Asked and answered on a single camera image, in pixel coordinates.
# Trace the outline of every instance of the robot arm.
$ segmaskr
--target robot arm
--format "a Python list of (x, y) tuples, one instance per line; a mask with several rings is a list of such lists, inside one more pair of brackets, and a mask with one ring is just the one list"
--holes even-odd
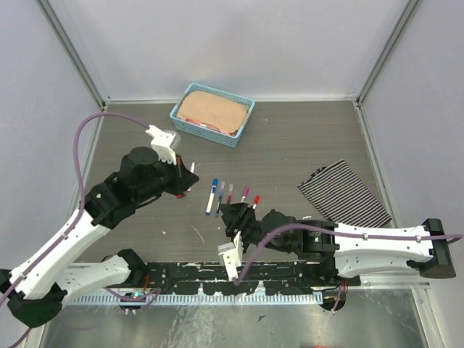
[[(250, 244), (258, 245), (275, 228), (289, 223), (312, 225), (334, 232), (357, 234), (361, 238), (332, 236), (306, 230), (292, 230), (274, 238), (266, 247), (279, 252), (295, 253), (299, 260), (319, 264), (320, 277), (354, 278), (361, 274), (381, 271), (419, 270), (426, 278), (453, 278), (456, 276), (446, 240), (422, 240), (425, 236), (444, 235), (440, 220), (428, 219), (412, 228), (361, 228), (319, 220), (297, 220), (272, 210), (257, 221), (248, 204), (221, 205), (225, 234), (234, 240), (237, 234), (243, 252)], [(369, 239), (369, 235), (410, 236), (414, 241)], [(239, 258), (238, 247), (228, 250), (229, 260)], [(228, 269), (229, 279), (236, 277), (236, 270)]]
[[(146, 132), (153, 138), (152, 147), (133, 149), (122, 158), (118, 172), (89, 191), (76, 227), (9, 295), (12, 314), (29, 327), (48, 322), (62, 306), (83, 294), (113, 284), (136, 285), (145, 276), (146, 265), (129, 249), (74, 273), (65, 275), (65, 271), (89, 246), (139, 207), (159, 199), (164, 192), (183, 195), (199, 180), (174, 152), (179, 142), (175, 132), (163, 132), (153, 125)], [(67, 230), (77, 214), (78, 210), (74, 211), (65, 225), (29, 260), (13, 270), (0, 270), (1, 292), (5, 292), (29, 264)]]

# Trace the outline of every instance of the blue marker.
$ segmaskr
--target blue marker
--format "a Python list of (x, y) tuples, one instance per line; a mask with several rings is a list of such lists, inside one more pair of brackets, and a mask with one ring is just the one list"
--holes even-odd
[(218, 180), (215, 179), (212, 181), (210, 199), (208, 200), (208, 205), (206, 207), (206, 215), (211, 214), (212, 200), (215, 198), (216, 188), (218, 187)]
[(219, 217), (219, 206), (223, 202), (225, 181), (220, 182), (219, 199), (217, 200), (216, 217)]

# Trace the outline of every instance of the gray wood surface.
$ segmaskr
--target gray wood surface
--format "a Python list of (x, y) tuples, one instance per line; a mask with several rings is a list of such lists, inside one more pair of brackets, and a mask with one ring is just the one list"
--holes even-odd
[[(172, 108), (173, 104), (132, 104), (112, 106), (109, 111), (135, 115), (161, 129), (173, 129), (169, 118)], [(78, 261), (99, 262), (126, 248), (134, 249), (146, 262), (217, 261), (217, 246), (228, 239), (222, 220), (205, 215), (213, 178), (224, 180), (226, 190), (229, 183), (234, 184), (233, 201), (240, 199), (245, 186), (250, 187), (248, 202), (260, 195), (258, 218), (273, 208), (297, 218), (321, 218), (297, 184), (319, 167), (341, 159), (380, 197), (357, 115), (348, 101), (256, 103), (235, 149), (190, 134), (181, 135), (177, 152), (187, 167), (195, 161), (200, 182), (187, 197), (176, 199), (165, 194), (140, 209), (89, 247)], [(139, 125), (106, 117), (87, 187), (118, 170), (122, 156), (133, 147), (149, 146), (150, 140)], [(295, 257), (266, 250), (260, 259)]]

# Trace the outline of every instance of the gray floor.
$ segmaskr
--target gray floor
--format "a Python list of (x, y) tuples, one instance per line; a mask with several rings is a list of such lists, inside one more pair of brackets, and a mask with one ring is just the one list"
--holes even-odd
[[(172, 104), (133, 104), (113, 106), (109, 111), (173, 129), (168, 117), (172, 108)], [(118, 170), (122, 156), (133, 147), (149, 146), (149, 142), (140, 126), (106, 117), (87, 187)], [(78, 261), (99, 262), (126, 248), (134, 249), (147, 262), (217, 261), (217, 245), (228, 240), (221, 219), (204, 213), (213, 178), (233, 183), (235, 200), (245, 186), (251, 188), (248, 202), (260, 195), (259, 218), (273, 208), (297, 218), (321, 218), (297, 184), (319, 167), (341, 159), (380, 197), (357, 115), (348, 101), (256, 103), (235, 149), (182, 133), (177, 152), (188, 166), (196, 162), (200, 182), (191, 193), (183, 199), (164, 195), (142, 208), (90, 246)], [(293, 259), (270, 250), (261, 255), (261, 260)]]
[[(76, 327), (91, 330), (77, 331)], [(314, 348), (317, 345), (428, 347), (411, 290), (407, 289), (350, 289), (345, 307), (335, 315), (308, 304), (155, 306), (135, 316), (124, 315), (117, 307), (68, 305), (60, 318), (47, 325), (40, 347)]]

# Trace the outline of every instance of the red marker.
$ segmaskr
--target red marker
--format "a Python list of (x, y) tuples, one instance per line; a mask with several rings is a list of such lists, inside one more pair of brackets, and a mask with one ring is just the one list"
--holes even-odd
[(256, 206), (258, 205), (258, 202), (260, 201), (260, 197), (259, 196), (256, 196), (254, 198), (254, 204), (253, 204), (253, 209), (256, 209)]

